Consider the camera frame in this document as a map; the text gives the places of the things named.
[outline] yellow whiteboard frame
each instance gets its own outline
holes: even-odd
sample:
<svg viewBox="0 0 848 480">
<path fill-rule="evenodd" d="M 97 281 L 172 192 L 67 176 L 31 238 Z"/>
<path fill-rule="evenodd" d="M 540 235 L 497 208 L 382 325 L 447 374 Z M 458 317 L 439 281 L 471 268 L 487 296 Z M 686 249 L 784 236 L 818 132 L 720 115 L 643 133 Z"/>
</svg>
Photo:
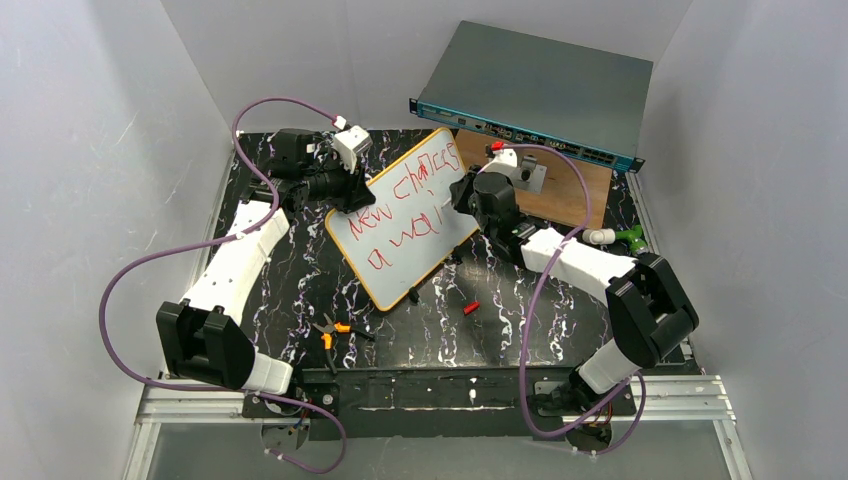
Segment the yellow whiteboard frame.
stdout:
<svg viewBox="0 0 848 480">
<path fill-rule="evenodd" d="M 386 173 L 390 172 L 390 171 L 391 171 L 393 168 L 395 168 L 396 166 L 398 166 L 398 165 L 400 165 L 401 163 L 403 163 L 403 161 L 404 161 L 404 160 L 406 160 L 406 158 L 407 158 L 407 157 L 409 157 L 409 155 L 410 155 L 412 152 L 414 152 L 414 151 L 418 150 L 419 148 L 421 148 L 422 146 L 424 146 L 424 144 L 426 144 L 427 142 L 429 142 L 429 141 L 430 141 L 430 139 L 432 139 L 433 137 L 435 137 L 436 135 L 438 135 L 438 134 L 439 134 L 439 133 L 441 133 L 441 132 L 448 132 L 448 134 L 449 134 L 449 135 L 451 136 L 451 138 L 453 139 L 453 144 L 454 144 L 454 146 L 456 146 L 456 137 L 454 137 L 454 136 L 453 136 L 453 132 L 451 132 L 451 131 L 450 131 L 450 129 L 448 129 L 447 127 L 439 127 L 439 128 L 437 128 L 436 130 L 434 130 L 434 131 L 433 131 L 433 133 L 431 133 L 430 135 L 427 135 L 427 138 L 425 138 L 424 140 L 421 140 L 420 142 L 418 142 L 418 144 L 417 144 L 417 145 L 415 145 L 414 147 L 410 148 L 410 149 L 409 149 L 409 151 L 407 151 L 407 152 L 406 152 L 406 153 L 404 153 L 404 154 L 403 154 L 400 158 L 398 158 L 397 160 L 395 160 L 395 161 L 394 161 L 394 163 L 392 163 L 392 164 L 391 164 L 391 165 L 389 165 L 388 167 L 384 168 L 384 169 L 383 169 L 383 171 L 382 171 L 382 172 L 380 172 L 380 173 L 378 173 L 376 177 L 374 177 L 374 178 L 372 178 L 371 180 L 369 180 L 369 181 L 368 181 L 368 183 L 367 183 L 366 185 L 368 185 L 368 186 L 370 187 L 370 186 L 371 186 L 371 184 L 373 184 L 374 182 L 376 182 L 377 180 L 379 180 L 379 179 L 380 179 L 380 177 L 382 177 L 382 176 L 383 176 L 383 175 L 385 175 Z M 463 172 L 466 172 L 466 171 L 467 171 L 467 169 L 465 168 L 465 162 L 463 162 L 463 161 L 462 161 L 462 155 L 459 153 L 459 147 L 457 147 L 457 149 L 456 149 L 456 155 L 457 155 L 457 157 L 459 157 L 459 165 L 462 167 L 462 171 L 463 171 Z M 354 274 L 356 274 L 356 278 L 358 278 L 358 279 L 359 279 L 359 283 L 361 283 L 361 284 L 362 284 L 362 286 L 363 286 L 363 287 L 365 287 L 365 291 L 366 291 L 366 292 L 368 292 L 368 297 L 371 299 L 371 301 L 372 301 L 372 302 L 374 302 L 374 305 L 377 307 L 377 310 L 380 310 L 381 312 L 388 312 L 389 310 L 393 309 L 393 308 L 395 307 L 395 305 L 397 305 L 398 303 L 400 303 L 400 301 L 401 301 L 401 300 L 403 300 L 403 299 L 404 299 L 404 297 L 406 297 L 406 294 L 402 294 L 400 297 L 398 297 L 398 299 L 397 299 L 397 300 L 395 300 L 395 301 L 394 301 L 391 305 L 389 305 L 388 307 L 383 308 L 383 307 L 381 307 L 380 305 L 378 305 L 378 304 L 377 304 L 377 301 L 376 301 L 376 300 L 374 300 L 374 295 L 371 293 L 371 289 L 368 287 L 368 284 L 366 284 L 366 283 L 365 283 L 365 280 L 363 280 L 363 279 L 362 279 L 362 277 L 359 275 L 359 271 L 356 269 L 356 265 L 354 265 L 354 264 L 353 264 L 353 261 L 351 260 L 350 256 L 347 254 L 347 251 L 345 251 L 344 247 L 342 247 L 341 243 L 339 242 L 339 239 L 338 239 L 338 238 L 336 238 L 336 235 L 333 233 L 333 230 L 330 228 L 330 217 L 332 217 L 332 216 L 333 216 L 333 215 L 335 215 L 336 213 L 337 213 L 337 210 L 336 210 L 335 208 L 334 208 L 334 209 L 332 209 L 332 210 L 330 210 L 330 212 L 327 214 L 327 217 L 326 217 L 326 218 L 324 218 L 324 228 L 326 228 L 326 229 L 327 229 L 327 232 L 329 232 L 330 237 L 333 239 L 333 243 L 335 243 L 335 244 L 336 244 L 336 246 L 337 246 L 337 247 L 339 247 L 339 250 L 341 250 L 342 255 L 344 255 L 345 260 L 347 260 L 348 265 L 350 265 L 350 268 L 352 268 L 352 269 L 353 269 L 353 273 L 354 273 Z M 468 234 L 468 236 L 467 236 L 467 237 L 465 237 L 465 238 L 462 240 L 462 242 L 459 242 L 459 244 L 462 244 L 462 243 L 466 242 L 469 238 L 471 238 L 471 235 L 474 235 L 474 234 L 477 232 L 477 230 L 479 230 L 479 227 L 478 227 L 478 228 L 475 228 L 474 230 L 472 230 L 472 231 L 471 231 L 471 233 L 469 233 L 469 234 Z M 439 265 L 441 265 L 441 264 L 442 264 L 442 262 L 444 262 L 444 261 L 445 261 L 445 259 L 446 259 L 446 258 L 448 258 L 449 256 L 450 256 L 450 252 L 448 252 L 448 253 L 447 253 L 444 257 L 442 257 L 442 259 L 441 259 L 441 260 L 439 260 L 438 262 L 436 262 L 436 264 L 435 264 L 435 265 L 433 265 L 433 268 L 431 268 L 430 270 L 427 270 L 427 273 L 425 273 L 424 275 L 421 275 L 421 277 L 420 277 L 420 278 L 418 278 L 418 280 L 416 280 L 416 281 L 415 281 L 414 286 L 418 286 L 418 285 L 421 283 L 421 281 L 422 281 L 422 280 L 424 280 L 424 279 L 425 279 L 425 278 L 427 278 L 427 277 L 428 277 L 431 273 L 433 273 L 433 271 L 434 271 L 434 270 L 436 270 L 436 268 L 438 268 L 438 266 L 439 266 Z"/>
</svg>

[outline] black marble table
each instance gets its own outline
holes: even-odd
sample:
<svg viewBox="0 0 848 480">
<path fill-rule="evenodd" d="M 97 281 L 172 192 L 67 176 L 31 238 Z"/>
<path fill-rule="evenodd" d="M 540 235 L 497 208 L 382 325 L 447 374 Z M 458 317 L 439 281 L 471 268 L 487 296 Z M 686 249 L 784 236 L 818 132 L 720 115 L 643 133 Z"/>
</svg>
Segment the black marble table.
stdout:
<svg viewBox="0 0 848 480">
<path fill-rule="evenodd" d="M 364 162 L 368 175 L 376 175 L 430 133 L 372 131 L 373 146 Z M 247 154 L 259 160 L 275 155 L 269 138 L 271 134 L 245 134 L 241 142 Z M 248 180 L 247 169 L 234 161 L 218 235 L 229 228 L 238 194 Z M 302 368 L 324 367 L 321 335 L 310 322 L 321 321 L 327 313 L 376 336 L 375 342 L 338 336 L 333 356 L 339 370 L 518 364 L 519 328 L 538 274 L 495 258 L 478 233 L 458 248 L 461 264 L 446 264 L 420 284 L 417 305 L 407 298 L 381 312 L 327 233 L 328 211 L 326 205 L 310 204 L 295 218 L 248 297 L 241 328 L 260 352 Z M 638 222 L 627 180 L 613 172 L 604 227 L 622 230 Z M 622 245 L 609 249 L 627 254 Z M 463 307 L 474 301 L 480 308 L 465 316 Z M 574 367 L 610 336 L 606 307 L 581 290 L 548 281 L 531 327 L 529 364 Z M 674 361 L 682 361 L 682 355 Z M 265 408 L 250 402 L 246 407 L 246 416 L 262 416 Z"/>
</svg>

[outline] whiteboard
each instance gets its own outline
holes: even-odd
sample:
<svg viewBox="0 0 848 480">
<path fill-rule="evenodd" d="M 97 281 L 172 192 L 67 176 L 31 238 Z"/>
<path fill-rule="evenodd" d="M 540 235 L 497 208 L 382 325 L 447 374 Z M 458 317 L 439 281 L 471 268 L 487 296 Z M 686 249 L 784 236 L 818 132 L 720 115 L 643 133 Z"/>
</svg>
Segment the whiteboard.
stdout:
<svg viewBox="0 0 848 480">
<path fill-rule="evenodd" d="M 453 134 L 442 127 L 368 182 L 373 205 L 327 214 L 327 231 L 378 309 L 394 307 L 477 230 L 474 217 L 442 208 L 464 175 Z"/>
</svg>

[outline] orange handled pliers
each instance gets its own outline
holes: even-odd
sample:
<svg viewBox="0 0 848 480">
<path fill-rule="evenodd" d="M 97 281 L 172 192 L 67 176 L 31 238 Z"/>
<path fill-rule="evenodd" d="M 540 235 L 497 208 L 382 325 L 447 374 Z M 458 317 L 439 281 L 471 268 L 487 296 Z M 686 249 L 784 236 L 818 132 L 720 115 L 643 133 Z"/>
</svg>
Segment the orange handled pliers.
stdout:
<svg viewBox="0 0 848 480">
<path fill-rule="evenodd" d="M 359 336 L 362 336 L 366 340 L 371 340 L 372 342 L 374 341 L 374 335 L 371 335 L 370 333 L 368 333 L 368 332 L 366 332 L 362 329 L 359 329 L 359 328 L 356 328 L 356 327 L 351 327 L 350 325 L 342 325 L 339 322 L 334 323 L 333 320 L 330 318 L 330 316 L 327 315 L 326 313 L 324 314 L 324 319 L 327 320 L 326 325 L 319 325 L 319 324 L 313 322 L 312 326 L 315 327 L 316 330 L 321 332 L 321 340 L 324 341 L 324 352 L 327 355 L 327 367 L 330 368 L 330 371 L 333 373 L 333 375 L 336 375 L 338 373 L 338 371 L 336 370 L 336 366 L 333 364 L 333 352 L 332 352 L 332 349 L 333 349 L 333 334 L 336 333 L 336 332 L 338 332 L 338 333 L 351 333 L 351 332 L 353 332 L 353 333 L 355 333 Z"/>
</svg>

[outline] red marker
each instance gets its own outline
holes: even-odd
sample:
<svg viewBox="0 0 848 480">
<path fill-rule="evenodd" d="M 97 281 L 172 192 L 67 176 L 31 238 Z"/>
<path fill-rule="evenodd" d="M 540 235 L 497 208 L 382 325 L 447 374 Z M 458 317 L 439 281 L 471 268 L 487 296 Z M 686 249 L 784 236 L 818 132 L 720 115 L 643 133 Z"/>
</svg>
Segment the red marker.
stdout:
<svg viewBox="0 0 848 480">
<path fill-rule="evenodd" d="M 471 305 L 468 305 L 467 307 L 463 308 L 462 311 L 465 312 L 466 315 L 468 315 L 471 312 L 473 312 L 474 310 L 477 310 L 477 308 L 479 308 L 479 307 L 480 307 L 480 302 L 474 302 Z"/>
</svg>

